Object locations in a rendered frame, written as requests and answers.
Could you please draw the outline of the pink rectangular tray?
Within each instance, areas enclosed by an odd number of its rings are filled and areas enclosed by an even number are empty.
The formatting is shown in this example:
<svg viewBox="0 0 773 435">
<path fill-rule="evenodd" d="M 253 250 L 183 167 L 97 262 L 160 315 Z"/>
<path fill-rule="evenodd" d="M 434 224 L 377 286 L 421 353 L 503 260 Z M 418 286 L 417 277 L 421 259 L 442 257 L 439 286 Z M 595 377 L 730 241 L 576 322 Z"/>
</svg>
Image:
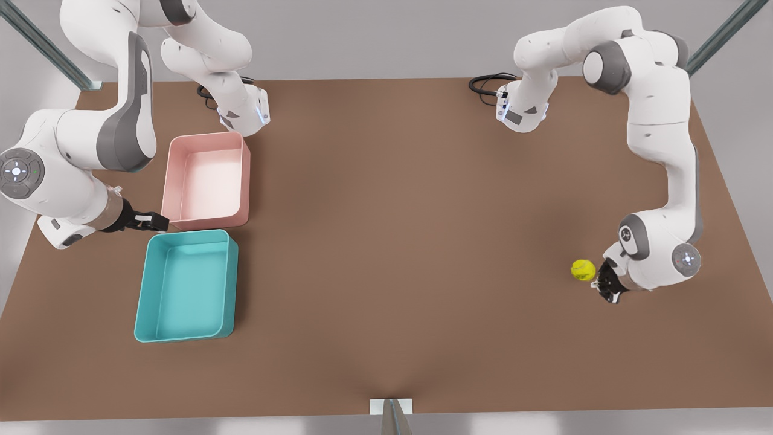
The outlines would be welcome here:
<svg viewBox="0 0 773 435">
<path fill-rule="evenodd" d="M 249 177 L 251 152 L 240 133 L 178 136 L 169 146 L 162 215 L 180 231 L 245 225 Z"/>
</svg>

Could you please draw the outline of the teal rectangular tray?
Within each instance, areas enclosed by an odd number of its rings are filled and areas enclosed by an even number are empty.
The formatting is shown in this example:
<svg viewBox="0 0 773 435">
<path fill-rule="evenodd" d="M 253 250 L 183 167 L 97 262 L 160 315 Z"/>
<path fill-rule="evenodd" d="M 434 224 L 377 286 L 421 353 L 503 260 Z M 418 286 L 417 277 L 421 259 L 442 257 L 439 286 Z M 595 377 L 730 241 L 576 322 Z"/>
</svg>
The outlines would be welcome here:
<svg viewBox="0 0 773 435">
<path fill-rule="evenodd" d="M 235 324 L 239 246 L 223 229 L 147 243 L 133 335 L 141 343 L 226 338 Z"/>
</svg>

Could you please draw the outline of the silver frame post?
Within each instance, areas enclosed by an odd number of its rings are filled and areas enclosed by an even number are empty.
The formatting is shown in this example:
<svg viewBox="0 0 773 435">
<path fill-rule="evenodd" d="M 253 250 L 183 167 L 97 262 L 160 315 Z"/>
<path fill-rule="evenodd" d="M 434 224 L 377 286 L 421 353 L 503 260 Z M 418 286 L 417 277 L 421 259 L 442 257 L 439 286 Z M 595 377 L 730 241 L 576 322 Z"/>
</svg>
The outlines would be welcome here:
<svg viewBox="0 0 773 435">
<path fill-rule="evenodd" d="M 769 0 L 743 0 L 713 34 L 688 58 L 685 71 L 693 77 L 727 42 L 769 3 Z"/>
<path fill-rule="evenodd" d="M 413 399 L 370 399 L 370 415 L 381 416 L 380 435 L 413 435 L 406 415 L 413 414 Z"/>
<path fill-rule="evenodd" d="M 102 82 L 95 82 L 75 65 L 11 0 L 0 0 L 0 17 L 44 56 L 81 91 L 99 91 Z"/>
</svg>

